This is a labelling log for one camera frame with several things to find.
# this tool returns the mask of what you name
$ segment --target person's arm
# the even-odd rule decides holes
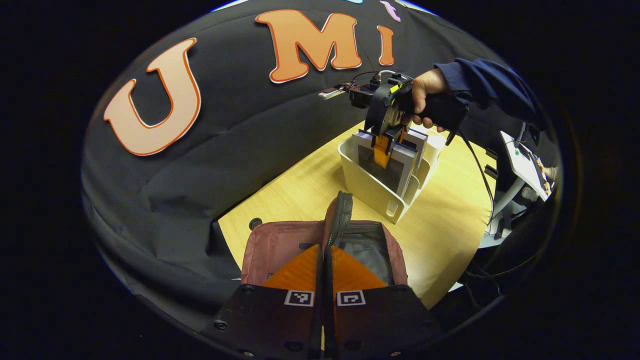
[[[543,113],[533,92],[511,69],[490,60],[461,58],[434,64],[434,68],[413,80],[416,113],[424,110],[427,94],[450,92],[463,104],[474,102],[486,109],[495,103],[508,115],[544,129]],[[412,119],[426,127],[433,125],[431,119],[419,119],[416,115]]]

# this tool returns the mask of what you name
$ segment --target light wood tabletop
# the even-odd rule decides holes
[[[348,192],[337,148],[363,124],[312,152],[219,219],[240,267],[251,233],[251,219],[260,218],[263,223],[322,220],[338,191]],[[496,161],[482,147],[472,146],[483,170],[485,165],[496,168]],[[486,178],[494,191],[495,180]],[[490,213],[491,200],[480,170],[464,141],[456,136],[443,149],[433,176],[397,224],[356,197],[351,218],[379,221],[394,235],[403,250],[408,284],[430,309],[466,269],[484,235]]]

